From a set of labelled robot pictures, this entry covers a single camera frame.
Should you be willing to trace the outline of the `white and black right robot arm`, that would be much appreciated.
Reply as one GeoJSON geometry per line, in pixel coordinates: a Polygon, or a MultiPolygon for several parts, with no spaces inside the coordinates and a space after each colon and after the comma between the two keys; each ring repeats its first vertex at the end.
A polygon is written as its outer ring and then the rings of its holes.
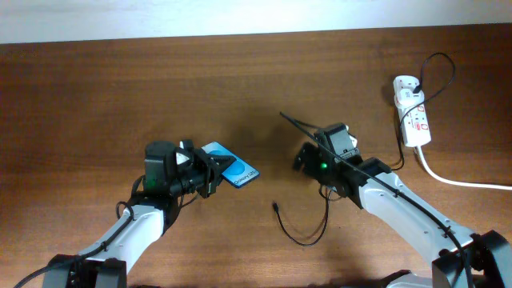
{"type": "Polygon", "coordinates": [[[511,245],[498,232],[478,234],[417,196],[377,158],[362,159],[356,139],[342,124],[310,136],[294,169],[391,227],[430,264],[431,276],[400,270],[383,287],[509,287],[511,245]]]}

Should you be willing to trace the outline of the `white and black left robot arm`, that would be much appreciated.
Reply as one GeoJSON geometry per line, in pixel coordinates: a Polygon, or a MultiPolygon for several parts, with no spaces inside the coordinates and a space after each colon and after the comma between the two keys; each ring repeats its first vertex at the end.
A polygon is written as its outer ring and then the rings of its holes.
{"type": "Polygon", "coordinates": [[[45,287],[125,287],[127,275],[145,250],[177,220],[184,197],[208,198],[239,160],[216,143],[196,148],[155,141],[145,148],[143,176],[130,198],[116,205],[116,223],[75,255],[58,254],[44,269],[45,287]]]}

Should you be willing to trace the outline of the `blue Galaxy smartphone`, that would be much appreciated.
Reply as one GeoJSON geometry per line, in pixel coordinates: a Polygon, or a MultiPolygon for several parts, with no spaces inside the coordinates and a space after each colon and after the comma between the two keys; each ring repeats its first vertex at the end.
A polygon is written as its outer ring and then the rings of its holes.
{"type": "Polygon", "coordinates": [[[258,170],[218,142],[211,142],[202,147],[208,154],[233,156],[235,161],[222,173],[223,178],[233,187],[240,189],[259,177],[258,170]]]}

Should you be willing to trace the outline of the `white power strip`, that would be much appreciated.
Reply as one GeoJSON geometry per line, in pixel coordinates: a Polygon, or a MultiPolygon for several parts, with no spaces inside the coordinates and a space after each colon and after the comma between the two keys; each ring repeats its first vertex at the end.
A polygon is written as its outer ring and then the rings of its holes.
{"type": "MultiPolygon", "coordinates": [[[[419,85],[419,80],[414,76],[399,75],[393,81],[394,95],[403,88],[414,89],[419,85]]],[[[426,109],[423,104],[398,109],[401,131],[405,146],[415,148],[424,146],[431,141],[430,127],[427,121],[426,109]]]]}

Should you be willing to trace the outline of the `white charger plug adapter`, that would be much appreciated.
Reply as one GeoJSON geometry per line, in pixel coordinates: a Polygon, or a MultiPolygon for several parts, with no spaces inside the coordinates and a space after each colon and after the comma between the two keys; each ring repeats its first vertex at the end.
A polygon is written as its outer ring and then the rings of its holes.
{"type": "Polygon", "coordinates": [[[395,93],[394,103],[398,109],[405,109],[417,104],[420,104],[425,100],[425,95],[422,91],[414,93],[412,89],[403,88],[395,93]]]}

